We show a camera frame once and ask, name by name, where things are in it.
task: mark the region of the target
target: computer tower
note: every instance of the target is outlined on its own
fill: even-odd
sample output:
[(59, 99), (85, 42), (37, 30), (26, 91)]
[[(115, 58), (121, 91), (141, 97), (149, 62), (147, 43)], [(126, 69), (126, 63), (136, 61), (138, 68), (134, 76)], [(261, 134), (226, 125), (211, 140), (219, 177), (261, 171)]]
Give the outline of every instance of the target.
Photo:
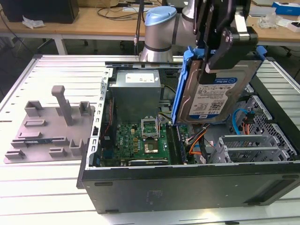
[(31, 20), (53, 23), (72, 23), (79, 12), (77, 0), (0, 0), (10, 22)]

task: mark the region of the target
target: wooden table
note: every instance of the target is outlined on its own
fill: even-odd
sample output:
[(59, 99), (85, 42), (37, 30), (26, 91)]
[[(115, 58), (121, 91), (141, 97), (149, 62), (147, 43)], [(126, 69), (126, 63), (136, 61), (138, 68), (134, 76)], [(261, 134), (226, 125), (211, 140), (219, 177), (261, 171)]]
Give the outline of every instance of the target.
[[(109, 12), (108, 16), (128, 15), (132, 12)], [(81, 7), (73, 24), (45, 23), (42, 28), (33, 30), (25, 27), (21, 22), (9, 22), (7, 25), (21, 38), (52, 38), (55, 40), (59, 54), (67, 54), (64, 39), (89, 39), (89, 40), (133, 40), (135, 35), (136, 20), (113, 21), (97, 14), (93, 7)], [(259, 37), (260, 45), (285, 45), (300, 46), (300, 34), (287, 28), (260, 29), (257, 25), (258, 18), (248, 18), (248, 24), (253, 26)], [(140, 40), (144, 40), (145, 26), (142, 23)], [(0, 21), (0, 36), (13, 37), (13, 34)]]
[[(109, 12), (107, 16), (128, 15), (134, 12)], [(103, 18), (97, 14), (94, 7), (81, 7), (79, 15), (72, 24), (45, 23), (45, 27), (25, 27), (21, 22), (9, 22), (4, 17), (9, 28), (20, 38), (52, 38), (55, 40), (59, 54), (67, 54), (64, 39), (88, 40), (130, 40), (133, 41), (137, 20), (115, 21)], [(14, 37), (0, 20), (0, 36)], [(145, 26), (141, 23), (140, 40), (144, 40)]]
[[(280, 2), (294, 2), (300, 3), (300, 0), (282, 0)], [(284, 19), (297, 20), (297, 16), (279, 15)], [(279, 46), (300, 46), (300, 34), (292, 32), (291, 30), (278, 26), (278, 29), (261, 29), (257, 22), (258, 17), (248, 17), (247, 25), (252, 26), (258, 34), (260, 45), (279, 45)]]

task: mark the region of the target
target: hard drive label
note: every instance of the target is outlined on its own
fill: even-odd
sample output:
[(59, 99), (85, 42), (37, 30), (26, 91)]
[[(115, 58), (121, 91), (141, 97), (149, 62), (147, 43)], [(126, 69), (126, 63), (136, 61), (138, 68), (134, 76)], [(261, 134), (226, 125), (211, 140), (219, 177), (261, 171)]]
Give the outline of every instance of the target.
[(213, 84), (199, 84), (189, 115), (193, 119), (218, 116), (228, 99), (226, 92), (232, 89), (237, 78), (216, 78)]

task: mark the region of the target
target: blue cable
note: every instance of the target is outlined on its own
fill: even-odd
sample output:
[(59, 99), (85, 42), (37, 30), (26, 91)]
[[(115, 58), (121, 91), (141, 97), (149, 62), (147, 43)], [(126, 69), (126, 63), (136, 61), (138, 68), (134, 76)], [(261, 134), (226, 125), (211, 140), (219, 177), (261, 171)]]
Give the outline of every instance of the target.
[(235, 120), (235, 117), (236, 117), (236, 114), (238, 113), (238, 111), (242, 111), (243, 113), (247, 114), (249, 113), (246, 109), (237, 109), (234, 111), (234, 113), (232, 114), (232, 125), (233, 125), (233, 128), (236, 132), (237, 135), (240, 135), (240, 131), (238, 129), (238, 126), (236, 125), (236, 120)]

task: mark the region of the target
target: hard drive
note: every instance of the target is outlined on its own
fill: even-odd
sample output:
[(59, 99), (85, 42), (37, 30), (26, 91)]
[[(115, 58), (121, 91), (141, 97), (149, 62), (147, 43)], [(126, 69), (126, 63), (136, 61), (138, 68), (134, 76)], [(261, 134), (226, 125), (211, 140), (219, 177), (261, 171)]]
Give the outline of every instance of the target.
[(181, 82), (186, 82), (178, 85), (172, 112), (175, 123), (218, 123), (226, 120), (261, 63), (259, 60), (242, 60), (233, 69), (220, 70), (212, 84), (199, 84), (197, 77), (201, 62), (193, 61), (192, 72), (187, 79), (180, 77)]

